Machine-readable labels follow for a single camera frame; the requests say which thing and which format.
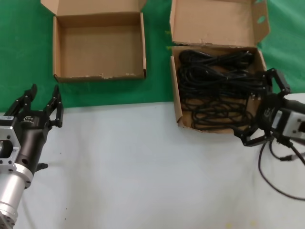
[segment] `cardboard box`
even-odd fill
[[[173,42],[190,45],[173,47],[171,57],[174,107],[181,127],[192,128],[191,113],[182,111],[179,97],[177,70],[182,50],[193,49],[211,55],[249,50],[255,54],[249,71],[266,71],[263,55],[256,48],[270,31],[264,0],[173,0],[170,24]],[[259,100],[250,99],[247,110],[255,115],[259,104]]]
[[[145,78],[145,0],[41,3],[55,14],[53,73],[59,82]]]

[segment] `black wire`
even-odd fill
[[[262,169],[261,169],[261,161],[262,161],[262,155],[263,155],[263,151],[264,151],[264,148],[265,148],[266,144],[267,144],[267,143],[264,143],[264,144],[263,144],[263,146],[262,146],[262,148],[261,148],[261,151],[260,151],[260,153],[259,153],[259,158],[258,158],[258,170],[259,170],[259,172],[260,172],[262,178],[267,182],[267,184],[268,184],[271,188],[273,188],[273,189],[274,189],[275,191],[277,191],[278,193],[280,193],[280,194],[282,194],[282,195],[284,195],[284,196],[286,196],[286,197],[288,197],[288,198],[294,199],[294,200],[305,201],[305,198],[292,196],[292,195],[290,195],[290,194],[287,194],[287,193],[283,192],[282,190],[278,189],[278,188],[275,187],[273,184],[271,184],[271,182],[265,177],[265,175],[263,174]],[[297,156],[300,155],[300,159],[301,159],[301,161],[303,162],[303,164],[305,165],[305,159],[302,157],[302,155],[301,155],[301,154],[297,151],[297,149],[294,148],[293,146],[292,146],[291,148],[292,148],[292,150],[295,152],[295,154],[296,154]]]
[[[297,151],[297,149],[294,146],[291,146],[291,149],[294,151],[294,153],[297,155],[297,157],[301,160],[301,162],[305,165],[305,159],[300,154],[300,152]]]
[[[211,56],[185,50],[179,59],[180,100],[182,110],[192,114],[192,128],[210,131],[251,125],[249,96],[258,97],[265,86],[262,79],[245,70],[253,61],[249,51]]]
[[[276,159],[280,160],[281,161],[281,158],[278,157],[277,155],[275,155],[273,149],[272,149],[272,143],[273,143],[273,140],[269,142],[269,150],[270,150],[270,153],[272,154],[272,156],[274,156]]]

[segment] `cardboard box lid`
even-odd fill
[[[173,0],[173,42],[254,47],[270,32],[265,0]]]
[[[56,16],[140,12],[146,0],[41,0]]]

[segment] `white tabletop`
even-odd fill
[[[305,94],[291,98],[305,102]],[[42,152],[50,167],[25,190],[15,228],[303,229],[305,203],[263,181],[259,149],[178,127],[172,103],[66,109]],[[300,161],[278,162],[266,149],[262,167],[305,197]]]

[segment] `green cloth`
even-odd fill
[[[271,34],[260,44],[267,66],[284,71],[295,93],[305,92],[305,5],[268,1]],[[172,101],[169,57],[171,0],[147,0],[143,9],[147,49],[145,80],[62,83],[64,107]],[[38,85],[34,109],[43,108],[56,84],[52,76],[53,15],[40,0],[0,0],[0,111]]]

